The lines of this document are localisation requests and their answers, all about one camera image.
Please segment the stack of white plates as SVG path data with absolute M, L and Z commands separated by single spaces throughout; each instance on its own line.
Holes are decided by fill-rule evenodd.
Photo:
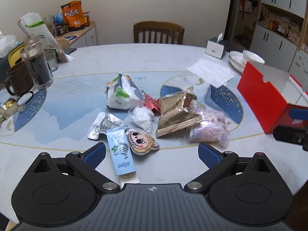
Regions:
M 246 62 L 243 59 L 243 53 L 238 51 L 230 51 L 229 60 L 231 65 L 240 73 L 243 73 Z

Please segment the white green tissue pack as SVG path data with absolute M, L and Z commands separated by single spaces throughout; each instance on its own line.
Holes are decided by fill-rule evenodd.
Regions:
M 116 78 L 109 81 L 106 91 L 106 105 L 110 109 L 129 110 L 144 105 L 144 96 L 125 73 L 118 73 Z

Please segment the silver foil blister pack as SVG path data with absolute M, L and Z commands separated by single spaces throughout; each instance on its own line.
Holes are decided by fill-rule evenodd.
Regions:
M 123 127 L 125 131 L 128 131 L 129 127 L 116 116 L 100 112 L 92 123 L 88 131 L 88 139 L 97 140 L 100 134 L 106 134 L 107 130 L 114 129 L 117 127 Z

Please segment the orange snack bag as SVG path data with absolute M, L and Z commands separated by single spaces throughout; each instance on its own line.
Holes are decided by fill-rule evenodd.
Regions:
M 61 6 L 64 23 L 68 31 L 78 31 L 85 28 L 81 1 L 72 1 Z

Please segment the clear bag white beads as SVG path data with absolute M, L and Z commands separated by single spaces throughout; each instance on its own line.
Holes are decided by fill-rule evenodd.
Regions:
M 137 106 L 128 110 L 133 122 L 147 133 L 152 132 L 153 112 L 146 106 Z

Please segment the brown mug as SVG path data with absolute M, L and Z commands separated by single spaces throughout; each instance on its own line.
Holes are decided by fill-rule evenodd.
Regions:
M 5 87 L 11 96 L 22 95 L 34 86 L 27 64 L 21 61 L 7 71 Z

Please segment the glass jar dark contents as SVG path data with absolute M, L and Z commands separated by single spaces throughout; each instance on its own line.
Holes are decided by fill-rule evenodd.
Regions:
M 32 37 L 24 43 L 24 52 L 30 65 L 30 70 L 39 90 L 52 84 L 52 76 L 45 58 L 40 37 Z

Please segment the white side cabinet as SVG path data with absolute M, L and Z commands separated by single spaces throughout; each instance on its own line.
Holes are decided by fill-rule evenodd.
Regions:
M 66 46 L 68 42 L 71 48 L 84 48 L 87 46 L 97 45 L 97 34 L 95 23 L 90 22 L 90 26 L 85 27 L 82 30 L 66 33 L 62 36 L 56 37 L 63 45 Z

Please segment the pink red binder clip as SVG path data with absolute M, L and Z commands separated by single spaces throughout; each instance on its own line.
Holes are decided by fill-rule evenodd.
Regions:
M 158 99 L 152 98 L 149 94 L 146 94 L 141 90 L 142 95 L 144 96 L 144 106 L 151 110 L 155 116 L 161 115 L 160 104 Z

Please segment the white green tissue box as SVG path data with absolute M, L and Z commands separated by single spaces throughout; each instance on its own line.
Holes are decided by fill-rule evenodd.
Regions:
M 223 33 L 207 41 L 206 54 L 217 59 L 222 59 L 227 51 L 229 42 L 223 39 Z

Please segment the red white cardboard box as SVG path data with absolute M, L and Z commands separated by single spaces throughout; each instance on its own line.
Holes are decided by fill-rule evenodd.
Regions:
M 291 109 L 307 109 L 307 92 L 289 73 L 247 62 L 237 89 L 265 134 L 272 134 L 279 125 L 307 127 L 307 121 L 294 120 L 289 116 Z

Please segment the white bowl gold rim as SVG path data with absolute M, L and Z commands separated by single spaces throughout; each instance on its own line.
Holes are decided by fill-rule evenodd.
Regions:
M 249 62 L 251 64 L 261 64 L 261 65 L 265 64 L 265 61 L 260 56 L 251 51 L 244 50 L 242 54 L 243 54 L 243 60 L 246 63 Z

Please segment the cartoon face plush keychain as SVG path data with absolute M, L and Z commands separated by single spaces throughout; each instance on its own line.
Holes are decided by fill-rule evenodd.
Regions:
M 131 151 L 135 155 L 143 156 L 150 151 L 155 151 L 160 148 L 159 144 L 151 135 L 138 130 L 132 129 L 126 133 Z

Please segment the white storage cabinets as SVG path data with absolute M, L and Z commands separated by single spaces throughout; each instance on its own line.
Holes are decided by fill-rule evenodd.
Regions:
M 260 0 L 249 49 L 307 90 L 307 0 Z

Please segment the white paper sheet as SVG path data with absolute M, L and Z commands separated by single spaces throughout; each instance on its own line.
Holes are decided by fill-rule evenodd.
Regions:
M 229 80 L 235 77 L 231 69 L 207 59 L 199 59 L 198 62 L 187 67 L 187 70 L 199 76 L 215 88 L 226 85 Z

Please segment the gold foil snack bag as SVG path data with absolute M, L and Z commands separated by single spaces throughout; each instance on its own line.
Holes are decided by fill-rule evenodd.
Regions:
M 159 98 L 160 117 L 156 138 L 191 127 L 203 121 L 202 109 L 197 96 L 190 91 L 181 91 Z

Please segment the light blue small carton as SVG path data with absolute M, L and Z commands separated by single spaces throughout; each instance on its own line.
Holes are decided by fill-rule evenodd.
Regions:
M 106 136 L 117 176 L 128 177 L 135 173 L 136 168 L 124 128 L 109 129 Z

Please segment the white plastic bag stack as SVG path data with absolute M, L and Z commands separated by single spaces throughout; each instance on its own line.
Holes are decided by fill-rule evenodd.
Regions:
M 38 13 L 28 12 L 20 18 L 18 25 L 29 38 L 39 37 L 44 49 L 54 50 L 60 62 L 74 59 L 64 52 Z

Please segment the wooden chair far side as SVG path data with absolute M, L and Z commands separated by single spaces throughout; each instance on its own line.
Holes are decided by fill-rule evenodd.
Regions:
M 166 21 L 141 21 L 134 24 L 134 43 L 164 43 L 182 45 L 185 29 Z

